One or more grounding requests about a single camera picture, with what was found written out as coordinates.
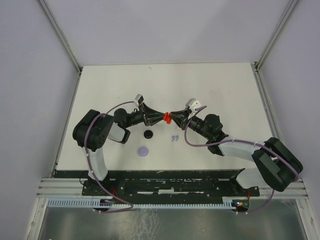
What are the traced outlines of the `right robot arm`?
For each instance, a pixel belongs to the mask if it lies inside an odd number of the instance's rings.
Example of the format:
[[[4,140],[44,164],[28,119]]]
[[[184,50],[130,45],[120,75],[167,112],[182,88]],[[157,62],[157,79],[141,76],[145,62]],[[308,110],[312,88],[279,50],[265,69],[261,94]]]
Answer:
[[[170,112],[168,117],[184,131],[193,130],[205,138],[203,144],[212,154],[235,157],[253,162],[254,168],[240,170],[229,183],[231,193],[242,195],[252,187],[267,185],[275,191],[283,192],[288,185],[299,179],[303,171],[302,163],[276,137],[266,141],[237,139],[223,132],[223,124],[216,114],[208,114],[204,119],[189,108]]]

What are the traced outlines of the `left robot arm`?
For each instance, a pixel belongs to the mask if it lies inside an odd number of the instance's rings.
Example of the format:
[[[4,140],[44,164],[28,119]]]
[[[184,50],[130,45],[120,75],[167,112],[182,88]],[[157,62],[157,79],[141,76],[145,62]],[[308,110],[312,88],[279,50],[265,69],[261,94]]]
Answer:
[[[87,157],[88,176],[96,180],[93,189],[99,195],[106,195],[111,189],[111,183],[106,180],[106,167],[103,145],[106,140],[125,144],[131,132],[129,127],[143,123],[150,127],[164,119],[165,114],[141,103],[133,112],[118,108],[113,115],[100,113],[90,109],[74,127],[72,138],[81,147]]]

